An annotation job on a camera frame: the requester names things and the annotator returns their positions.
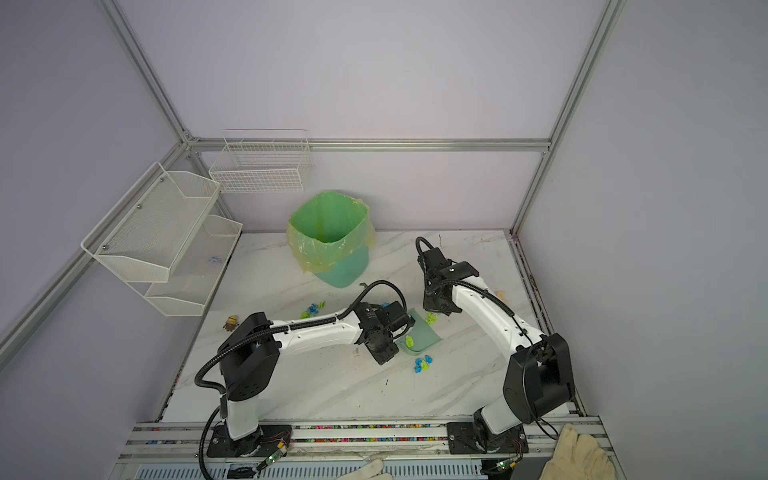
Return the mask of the green plastic dustpan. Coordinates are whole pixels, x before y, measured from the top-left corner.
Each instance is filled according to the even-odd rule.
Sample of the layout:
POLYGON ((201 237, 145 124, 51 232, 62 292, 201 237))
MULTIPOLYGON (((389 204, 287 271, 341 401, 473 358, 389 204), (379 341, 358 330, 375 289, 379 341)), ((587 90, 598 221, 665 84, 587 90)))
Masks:
POLYGON ((438 344, 441 341, 441 337, 427 325, 424 317, 415 309, 410 309, 408 314, 414 320, 414 325, 409 329, 407 334, 396 340, 396 344, 406 354, 411 356, 423 355, 428 349, 438 344), (411 336, 415 342, 415 346, 409 349, 405 345, 407 336, 411 336))

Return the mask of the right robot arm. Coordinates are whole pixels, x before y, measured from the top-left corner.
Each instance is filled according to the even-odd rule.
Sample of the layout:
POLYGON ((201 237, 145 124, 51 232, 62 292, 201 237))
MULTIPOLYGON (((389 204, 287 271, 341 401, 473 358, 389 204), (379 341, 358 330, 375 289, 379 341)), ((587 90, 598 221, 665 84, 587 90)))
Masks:
POLYGON ((546 426, 543 417, 575 395, 567 341, 524 321, 468 262, 445 257, 421 236, 415 239, 415 248, 423 273, 423 309, 446 316, 468 315, 507 364, 500 396, 473 414, 476 448, 495 453, 519 438, 517 429, 522 425, 546 426))

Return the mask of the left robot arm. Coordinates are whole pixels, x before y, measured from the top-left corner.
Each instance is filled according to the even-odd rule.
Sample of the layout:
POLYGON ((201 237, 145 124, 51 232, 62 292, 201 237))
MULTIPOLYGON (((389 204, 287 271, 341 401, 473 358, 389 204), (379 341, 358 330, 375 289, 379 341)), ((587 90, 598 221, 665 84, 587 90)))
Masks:
POLYGON ((287 442, 290 426, 262 424, 260 396, 277 373, 331 347, 360 346, 379 365, 398 353, 396 341, 415 320, 398 301, 357 301, 343 310, 313 318, 270 320, 250 315, 195 373, 194 384, 217 392, 217 417, 206 455, 211 458, 265 457, 287 442))

